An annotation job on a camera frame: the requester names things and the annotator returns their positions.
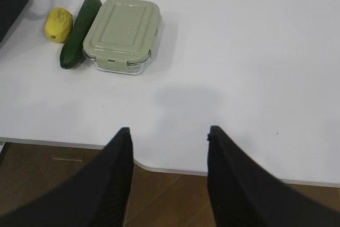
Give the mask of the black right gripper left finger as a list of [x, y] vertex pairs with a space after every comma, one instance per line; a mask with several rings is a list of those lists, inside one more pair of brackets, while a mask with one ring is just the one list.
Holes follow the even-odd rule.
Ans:
[[121, 128], [73, 177], [1, 217], [1, 226], [123, 226], [133, 177], [133, 143]]

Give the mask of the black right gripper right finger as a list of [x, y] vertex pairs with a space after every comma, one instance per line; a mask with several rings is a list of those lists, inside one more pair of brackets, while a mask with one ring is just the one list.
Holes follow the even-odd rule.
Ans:
[[208, 134], [208, 193], [216, 226], [339, 226], [339, 212], [290, 188], [219, 126]]

